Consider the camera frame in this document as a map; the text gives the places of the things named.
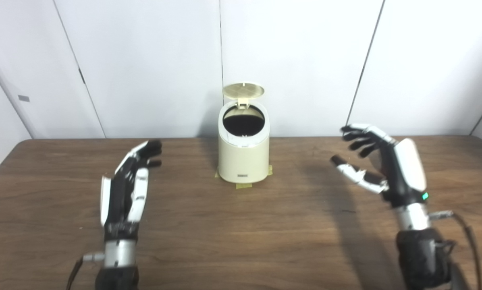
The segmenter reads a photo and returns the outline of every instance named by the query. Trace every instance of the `masking tape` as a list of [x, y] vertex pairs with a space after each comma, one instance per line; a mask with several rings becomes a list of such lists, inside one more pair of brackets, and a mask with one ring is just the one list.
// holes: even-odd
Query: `masking tape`
[[251, 183], [236, 183], [236, 189], [248, 189], [252, 187]]

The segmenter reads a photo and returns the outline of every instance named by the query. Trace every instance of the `robotic hand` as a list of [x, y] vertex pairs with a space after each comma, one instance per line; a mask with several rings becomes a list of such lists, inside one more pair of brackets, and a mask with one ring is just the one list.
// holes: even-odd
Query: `robotic hand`
[[96, 277], [96, 290], [137, 290], [139, 272], [135, 246], [148, 190], [148, 168], [160, 166], [162, 144], [146, 141], [133, 148], [117, 167], [114, 177], [101, 181], [101, 225], [105, 230], [104, 253], [84, 255], [69, 277], [66, 289], [84, 261], [104, 261]]
[[375, 150], [381, 154], [380, 172], [384, 178], [350, 165], [339, 155], [333, 156], [331, 161], [342, 174], [359, 186], [381, 193], [394, 209], [400, 227], [396, 237], [399, 264], [407, 289], [423, 290], [444, 283], [451, 283], [453, 290], [469, 289], [459, 266], [450, 257], [455, 242], [444, 240], [431, 227], [432, 220], [453, 217], [464, 227], [473, 248], [478, 288], [481, 290], [481, 268], [471, 228], [452, 211], [427, 212], [426, 199], [429, 195], [425, 192], [426, 178], [413, 140], [405, 138], [398, 142], [368, 124], [352, 124], [341, 130], [345, 133], [345, 141], [355, 140], [349, 146], [350, 150], [364, 146], [360, 157], [365, 158]]

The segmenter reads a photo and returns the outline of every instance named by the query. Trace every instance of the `cable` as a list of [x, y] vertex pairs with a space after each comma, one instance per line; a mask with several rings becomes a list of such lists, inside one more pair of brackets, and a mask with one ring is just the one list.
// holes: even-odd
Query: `cable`
[[474, 262], [476, 263], [476, 277], [477, 277], [477, 289], [482, 290], [482, 271], [481, 271], [481, 260], [479, 258], [479, 253], [477, 252], [477, 242], [474, 232], [472, 231], [472, 227], [466, 224], [465, 220], [458, 215], [457, 213], [453, 213], [452, 217], [458, 222], [458, 224], [463, 228], [465, 231], [466, 238], [468, 240], [468, 244], [472, 249], [472, 254], [474, 256]]
[[447, 255], [451, 255], [451, 253], [454, 250], [454, 247], [456, 246], [456, 242], [453, 240], [450, 241], [450, 244], [448, 244], [449, 250], [447, 250]]
[[78, 270], [80, 269], [81, 265], [83, 264], [83, 257], [81, 257], [76, 263], [75, 266], [73, 267], [73, 270], [71, 271], [71, 275], [69, 275], [69, 279], [67, 280], [67, 286], [66, 290], [71, 289], [71, 285], [73, 284], [73, 281], [75, 280], [75, 277], [78, 274]]

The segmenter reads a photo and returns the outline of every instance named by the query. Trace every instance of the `wood grain surface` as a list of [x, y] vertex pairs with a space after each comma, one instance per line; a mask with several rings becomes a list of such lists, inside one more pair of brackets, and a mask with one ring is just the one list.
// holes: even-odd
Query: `wood grain surface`
[[[453, 209], [475, 230], [482, 257], [482, 141], [415, 137], [429, 209]], [[101, 251], [101, 175], [111, 176], [140, 139], [28, 140], [0, 166], [0, 289], [63, 289], [76, 259]], [[217, 139], [165, 139], [152, 169], [140, 227], [140, 289], [399, 290], [393, 213], [329, 163], [340, 138], [273, 138], [274, 175], [252, 188], [214, 178]], [[475, 285], [471, 251], [457, 224], [454, 259]], [[98, 264], [73, 285], [93, 289]]]

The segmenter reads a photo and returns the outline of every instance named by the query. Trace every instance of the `small wall tab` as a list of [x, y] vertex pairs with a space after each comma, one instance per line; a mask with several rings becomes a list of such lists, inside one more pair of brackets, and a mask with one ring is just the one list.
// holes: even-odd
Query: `small wall tab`
[[19, 97], [19, 101], [29, 102], [29, 97], [25, 95], [18, 95], [18, 97]]

